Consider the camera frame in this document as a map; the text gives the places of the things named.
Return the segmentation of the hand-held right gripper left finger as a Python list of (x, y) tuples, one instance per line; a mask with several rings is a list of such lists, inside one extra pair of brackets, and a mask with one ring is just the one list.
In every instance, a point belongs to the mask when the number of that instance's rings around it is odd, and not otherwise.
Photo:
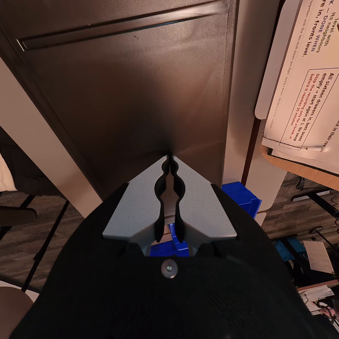
[(129, 181), (103, 231), (103, 238), (136, 243), (148, 255), (151, 244), (159, 242), (164, 233), (161, 195), (166, 190), (169, 169), (169, 157), (163, 156)]

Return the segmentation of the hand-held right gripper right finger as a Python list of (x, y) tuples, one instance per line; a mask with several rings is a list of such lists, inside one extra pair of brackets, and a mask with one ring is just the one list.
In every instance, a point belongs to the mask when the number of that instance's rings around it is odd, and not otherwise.
[(174, 191), (176, 236), (195, 255), (202, 244), (236, 239), (237, 233), (213, 185), (176, 156), (170, 157)]

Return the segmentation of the white desk side panel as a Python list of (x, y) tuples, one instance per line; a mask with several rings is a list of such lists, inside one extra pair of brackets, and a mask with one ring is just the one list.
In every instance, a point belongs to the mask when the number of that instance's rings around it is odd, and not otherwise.
[(241, 182), (262, 203), (262, 224), (286, 176), (261, 152), (265, 120), (255, 116), (281, 1), (241, 0), (235, 37), (223, 184)]

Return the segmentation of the black desk foot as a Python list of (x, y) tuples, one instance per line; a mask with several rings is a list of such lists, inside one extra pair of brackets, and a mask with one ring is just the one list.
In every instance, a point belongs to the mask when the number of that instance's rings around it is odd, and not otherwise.
[(291, 202), (310, 199), (324, 210), (338, 210), (338, 195), (334, 189), (322, 188), (301, 191), (291, 198)]

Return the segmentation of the wooden desk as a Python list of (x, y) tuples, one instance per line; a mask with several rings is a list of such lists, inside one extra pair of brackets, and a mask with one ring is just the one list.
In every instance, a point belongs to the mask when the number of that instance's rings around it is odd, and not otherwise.
[(276, 158), (268, 154), (269, 148), (267, 146), (260, 146), (261, 153), (263, 157), (272, 165), (283, 169), (287, 172), (294, 173), (298, 176), (309, 179), (313, 182), (321, 184), (323, 186), (329, 187), (330, 189), (334, 189), (336, 191), (339, 190), (339, 178), (333, 174), (329, 174), (326, 172), (322, 172), (320, 170), (304, 166), (299, 163), (294, 163), (289, 160)]

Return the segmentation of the blue plastic bin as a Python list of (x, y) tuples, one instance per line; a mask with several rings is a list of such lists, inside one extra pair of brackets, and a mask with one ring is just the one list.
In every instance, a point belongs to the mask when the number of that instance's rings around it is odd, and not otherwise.
[[(222, 185), (222, 190), (231, 197), (240, 207), (242, 207), (253, 219), (256, 218), (262, 200), (257, 198), (240, 182)], [(179, 242), (176, 236), (175, 224), (167, 223), (164, 228), (162, 240), (150, 247), (150, 257), (189, 257), (189, 247), (184, 241)]]

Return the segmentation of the black stand legs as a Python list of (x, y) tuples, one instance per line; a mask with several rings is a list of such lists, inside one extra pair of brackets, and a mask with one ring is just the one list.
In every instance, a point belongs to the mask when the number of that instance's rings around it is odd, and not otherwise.
[(62, 207), (62, 209), (61, 209), (61, 211), (60, 211), (56, 221), (53, 224), (53, 227), (51, 228), (48, 236), (46, 237), (43, 245), (41, 246), (41, 248), (37, 252), (37, 254), (34, 256), (34, 258), (33, 258), (34, 263), (33, 263), (32, 268), (30, 269), (30, 271), (29, 271), (29, 273), (27, 275), (27, 278), (26, 278), (22, 288), (21, 288), (22, 292), (25, 293), (27, 291), (27, 289), (29, 288), (29, 285), (30, 285), (30, 283), (32, 281), (32, 278), (33, 278), (33, 276), (34, 276), (34, 274), (36, 272), (36, 269), (39, 266), (41, 260), (43, 259), (44, 255), (45, 255), (45, 253), (47, 251), (47, 248), (48, 248), (48, 246), (49, 246), (49, 244), (50, 244), (50, 242), (51, 242), (51, 240), (52, 240), (52, 238), (53, 238), (53, 236), (54, 236), (54, 234), (55, 234), (55, 232), (56, 232), (60, 222), (62, 221), (62, 219), (64, 217), (64, 214), (65, 214), (69, 204), (70, 204), (70, 202), (68, 200), (66, 200), (66, 202), (65, 202), (64, 206)]

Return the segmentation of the blue bag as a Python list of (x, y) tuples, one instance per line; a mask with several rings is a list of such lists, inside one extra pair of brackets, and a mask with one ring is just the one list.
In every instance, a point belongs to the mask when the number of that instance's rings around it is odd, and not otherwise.
[(295, 256), (308, 260), (306, 248), (296, 237), (282, 237), (272, 242), (284, 262), (295, 260)]

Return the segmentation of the white slanted board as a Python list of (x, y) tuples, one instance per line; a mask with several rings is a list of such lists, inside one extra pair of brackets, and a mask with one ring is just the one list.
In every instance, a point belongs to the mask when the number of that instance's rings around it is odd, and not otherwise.
[(1, 59), (0, 125), (85, 218), (102, 200)]

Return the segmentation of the dark metal cabinet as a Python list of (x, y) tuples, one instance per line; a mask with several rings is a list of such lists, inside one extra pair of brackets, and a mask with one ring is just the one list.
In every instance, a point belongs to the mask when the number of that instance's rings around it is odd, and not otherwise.
[(239, 1), (1, 1), (1, 59), (104, 201), (172, 153), (223, 182)]

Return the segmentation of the white paper card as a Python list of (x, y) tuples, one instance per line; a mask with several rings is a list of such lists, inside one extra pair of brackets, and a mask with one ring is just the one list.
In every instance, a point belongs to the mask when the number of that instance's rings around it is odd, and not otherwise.
[(303, 241), (306, 249), (310, 268), (319, 272), (334, 273), (331, 260), (324, 243), (321, 241)]

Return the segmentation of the white cloth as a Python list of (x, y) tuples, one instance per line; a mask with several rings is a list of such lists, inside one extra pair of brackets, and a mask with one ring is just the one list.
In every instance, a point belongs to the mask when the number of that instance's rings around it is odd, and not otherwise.
[(13, 192), (17, 191), (12, 174), (3, 159), (2, 155), (0, 155), (0, 192)]

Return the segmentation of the white rounded panel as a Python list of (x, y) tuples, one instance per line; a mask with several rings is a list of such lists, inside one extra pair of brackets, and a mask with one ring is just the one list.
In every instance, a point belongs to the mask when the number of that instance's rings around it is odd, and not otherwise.
[(255, 107), (259, 120), (269, 114), (301, 4), (302, 0), (286, 0), (282, 6)]

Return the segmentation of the printed instruction sheet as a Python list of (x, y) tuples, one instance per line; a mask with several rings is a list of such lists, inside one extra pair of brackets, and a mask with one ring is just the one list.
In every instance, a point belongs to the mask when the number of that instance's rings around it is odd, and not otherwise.
[[(302, 1), (262, 145), (268, 154), (338, 176), (338, 0)], [(326, 146), (325, 153), (307, 146)]]

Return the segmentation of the brown round seat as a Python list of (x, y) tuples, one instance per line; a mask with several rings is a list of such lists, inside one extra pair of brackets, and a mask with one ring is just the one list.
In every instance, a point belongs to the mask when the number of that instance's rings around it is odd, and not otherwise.
[(32, 299), (21, 289), (0, 288), (0, 338), (8, 339), (15, 327), (33, 305)]

